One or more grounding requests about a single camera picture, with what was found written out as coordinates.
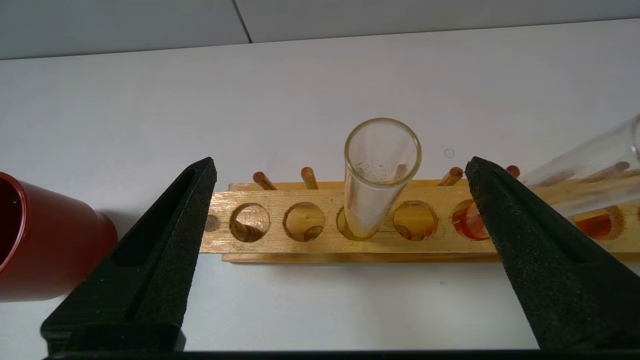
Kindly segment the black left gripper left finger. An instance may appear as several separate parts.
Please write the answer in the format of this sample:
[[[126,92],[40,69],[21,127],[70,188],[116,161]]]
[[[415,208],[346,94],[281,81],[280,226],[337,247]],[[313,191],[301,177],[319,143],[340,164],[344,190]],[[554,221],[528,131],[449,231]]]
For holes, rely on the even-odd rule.
[[[190,164],[41,325],[49,354],[173,353],[211,197],[212,158]]]

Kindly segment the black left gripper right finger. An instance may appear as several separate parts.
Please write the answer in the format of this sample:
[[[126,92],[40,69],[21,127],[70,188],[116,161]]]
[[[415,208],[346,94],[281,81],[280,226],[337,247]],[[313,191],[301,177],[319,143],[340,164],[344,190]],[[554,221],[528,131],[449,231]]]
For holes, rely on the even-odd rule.
[[[639,276],[498,164],[465,174],[539,348],[637,351]]]

